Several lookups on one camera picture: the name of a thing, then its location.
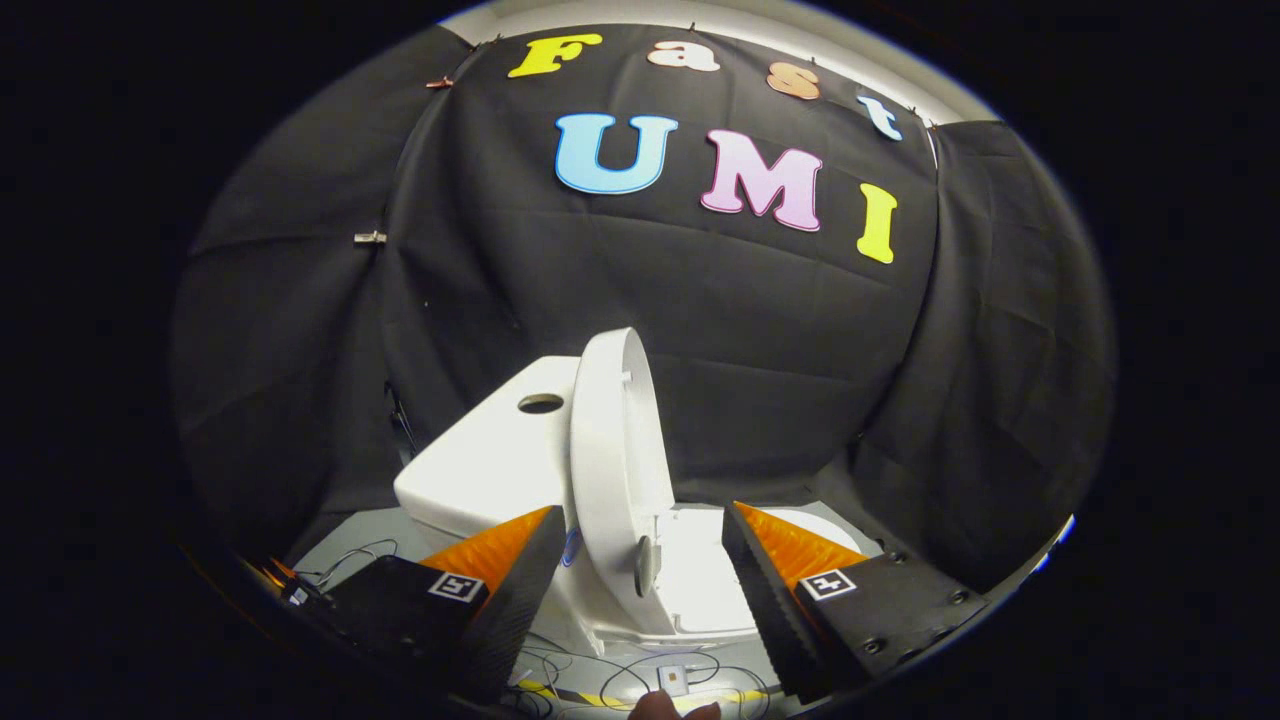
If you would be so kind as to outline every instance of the white floor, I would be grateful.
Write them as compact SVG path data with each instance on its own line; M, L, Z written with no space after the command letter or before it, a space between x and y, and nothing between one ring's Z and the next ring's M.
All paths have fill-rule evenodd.
M836 523L849 532L859 547L879 555L879 547L870 538L827 506L813 503L803 510ZM364 551L352 553L356 548ZM332 570L323 588L332 589L372 561L374 555L394 553L406 560L419 561L435 550L438 548L428 547L402 509L374 510L357 512L347 519L307 552L294 569L310 573L307 578L315 582L330 570L334 562L351 553ZM759 638L708 648L705 653L660 655L636 647L634 651L617 652L599 660L559 651L553 643L530 635L526 638L525 651L517 659L513 678L518 679L526 670L529 674L508 693L504 702L516 705L530 717L618 720L623 717L618 712L627 710L628 703L635 702L645 692L645 685L650 689L659 687L659 666L680 665L686 667L690 683L689 694L673 698L681 712L709 702L719 702L726 719L773 720L812 707L801 706L795 698L778 692L777 675ZM716 671L717 660L721 664L718 671ZM631 670L639 679L620 670L620 666L627 665L632 665ZM605 682L608 685L602 692Z

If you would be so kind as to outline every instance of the white toilet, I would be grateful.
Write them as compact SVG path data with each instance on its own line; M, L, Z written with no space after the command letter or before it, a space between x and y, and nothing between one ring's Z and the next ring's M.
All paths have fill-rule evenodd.
M396 497L433 552L562 505L568 542L531 632L571 652L756 635L721 547L723 511L675 507L653 378L631 328L595 336L581 357L525 368L422 450ZM868 555L823 518L768 512Z

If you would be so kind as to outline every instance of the yellow and black tape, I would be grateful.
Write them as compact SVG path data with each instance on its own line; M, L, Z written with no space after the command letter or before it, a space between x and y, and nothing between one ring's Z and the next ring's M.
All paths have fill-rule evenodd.
M631 710L635 707L634 702L627 702L616 697L604 697L598 694L586 694L573 691L567 691L563 688L549 688L535 680L521 680L520 689L530 691L548 698L558 698L562 702L573 702L577 705L591 705L595 707L611 707L614 710ZM778 692L781 688L765 688L765 692L760 691L739 691L732 688L716 688L695 693L695 696L681 696L671 698L675 703L676 710L680 712L689 712L695 707L701 707L709 702L740 702L746 705L751 701L763 701L768 694Z

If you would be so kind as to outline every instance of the finger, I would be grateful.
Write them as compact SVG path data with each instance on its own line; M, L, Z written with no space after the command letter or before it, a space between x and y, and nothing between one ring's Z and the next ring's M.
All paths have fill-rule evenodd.
M719 720L719 705L710 703L694 708L685 715L685 720Z
M658 689L640 696L627 720L680 720L680 714L667 691Z

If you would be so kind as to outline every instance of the blue letter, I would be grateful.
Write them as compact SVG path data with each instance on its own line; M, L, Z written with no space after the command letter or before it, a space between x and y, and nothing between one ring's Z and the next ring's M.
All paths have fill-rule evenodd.
M613 123L613 115L600 113L577 113L556 120L556 127L561 128L556 176L561 182L582 192L623 195L644 190L658 179L667 154L667 133L680 123L658 115L631 118L631 127L640 131L636 161L626 170L611 170L600 167L599 158L604 128Z
M902 140L902 133L897 132L897 128L888 124L890 120L896 120L893 113L884 109L884 105L876 100L874 97L858 96L858 101L867 105L867 113L872 117L872 122L876 123L876 129L884 133L890 140Z

